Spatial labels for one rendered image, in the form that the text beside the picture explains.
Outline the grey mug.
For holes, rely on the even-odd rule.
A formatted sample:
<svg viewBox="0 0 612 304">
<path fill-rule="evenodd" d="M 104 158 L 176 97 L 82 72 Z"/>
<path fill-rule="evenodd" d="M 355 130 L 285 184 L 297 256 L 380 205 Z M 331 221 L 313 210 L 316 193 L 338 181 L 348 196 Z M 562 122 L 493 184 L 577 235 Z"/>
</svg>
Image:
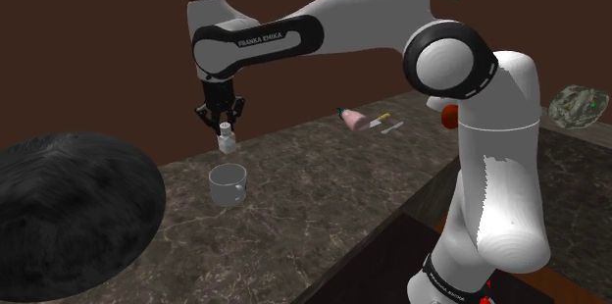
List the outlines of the grey mug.
<svg viewBox="0 0 612 304">
<path fill-rule="evenodd" d="M 247 171 L 239 164 L 221 164 L 210 171 L 209 183 L 213 202 L 221 207 L 232 207 L 245 199 Z"/>
</svg>

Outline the green camouflage lump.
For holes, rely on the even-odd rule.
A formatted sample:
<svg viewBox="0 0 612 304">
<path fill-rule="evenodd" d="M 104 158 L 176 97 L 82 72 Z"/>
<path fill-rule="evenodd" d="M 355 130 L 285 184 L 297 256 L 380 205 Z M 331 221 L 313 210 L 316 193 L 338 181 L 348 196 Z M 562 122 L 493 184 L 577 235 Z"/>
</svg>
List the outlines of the green camouflage lump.
<svg viewBox="0 0 612 304">
<path fill-rule="evenodd" d="M 585 128 L 603 115 L 609 102 L 610 97 L 603 90 L 570 84 L 552 99 L 547 114 L 559 127 Z"/>
</svg>

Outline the small white bottle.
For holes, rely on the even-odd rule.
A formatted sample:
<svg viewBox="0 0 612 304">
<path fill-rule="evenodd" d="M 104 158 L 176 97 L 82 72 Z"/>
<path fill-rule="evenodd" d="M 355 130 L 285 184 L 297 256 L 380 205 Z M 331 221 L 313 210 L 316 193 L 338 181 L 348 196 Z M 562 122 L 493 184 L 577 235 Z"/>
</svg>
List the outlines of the small white bottle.
<svg viewBox="0 0 612 304">
<path fill-rule="evenodd" d="M 225 154 L 233 153 L 236 150 L 236 137 L 231 129 L 231 124 L 222 122 L 219 128 L 220 134 L 217 136 L 219 149 Z"/>
</svg>

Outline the red round thing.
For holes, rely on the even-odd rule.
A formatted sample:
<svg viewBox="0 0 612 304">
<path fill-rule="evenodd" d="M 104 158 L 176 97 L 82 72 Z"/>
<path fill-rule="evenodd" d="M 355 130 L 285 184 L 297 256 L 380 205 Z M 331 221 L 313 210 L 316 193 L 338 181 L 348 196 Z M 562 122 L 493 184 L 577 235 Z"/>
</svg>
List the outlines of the red round thing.
<svg viewBox="0 0 612 304">
<path fill-rule="evenodd" d="M 458 128 L 458 113 L 459 107 L 456 104 L 446 105 L 440 113 L 442 125 L 448 129 Z"/>
</svg>

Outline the pink bottle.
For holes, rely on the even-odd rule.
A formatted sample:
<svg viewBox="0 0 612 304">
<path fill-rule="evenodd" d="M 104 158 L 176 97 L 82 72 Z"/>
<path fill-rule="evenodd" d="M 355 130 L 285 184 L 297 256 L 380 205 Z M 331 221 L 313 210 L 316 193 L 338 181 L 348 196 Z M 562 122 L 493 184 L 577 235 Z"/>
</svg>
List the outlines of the pink bottle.
<svg viewBox="0 0 612 304">
<path fill-rule="evenodd" d="M 370 125 L 370 121 L 365 115 L 351 109 L 339 108 L 338 115 L 353 132 L 364 130 Z"/>
</svg>

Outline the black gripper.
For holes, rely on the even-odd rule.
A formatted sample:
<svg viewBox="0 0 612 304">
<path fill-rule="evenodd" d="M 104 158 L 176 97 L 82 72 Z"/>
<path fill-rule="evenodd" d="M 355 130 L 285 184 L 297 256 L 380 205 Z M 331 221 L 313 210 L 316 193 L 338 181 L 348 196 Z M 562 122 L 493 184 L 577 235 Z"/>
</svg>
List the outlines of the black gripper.
<svg viewBox="0 0 612 304">
<path fill-rule="evenodd" d="M 219 131 L 219 113 L 227 112 L 230 129 L 242 115 L 245 99 L 234 95 L 233 80 L 223 82 L 202 81 L 204 104 L 194 109 L 196 115 L 214 132 Z"/>
</svg>

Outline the large black furry dome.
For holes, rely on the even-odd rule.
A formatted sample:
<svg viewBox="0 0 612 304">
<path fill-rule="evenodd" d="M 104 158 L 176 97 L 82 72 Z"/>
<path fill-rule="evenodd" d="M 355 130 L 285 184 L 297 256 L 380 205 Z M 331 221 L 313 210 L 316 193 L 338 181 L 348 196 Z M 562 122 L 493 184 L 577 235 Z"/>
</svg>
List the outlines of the large black furry dome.
<svg viewBox="0 0 612 304">
<path fill-rule="evenodd" d="M 37 302 L 111 279 L 149 245 L 163 178 L 114 136 L 51 133 L 0 150 L 0 300 Z"/>
</svg>

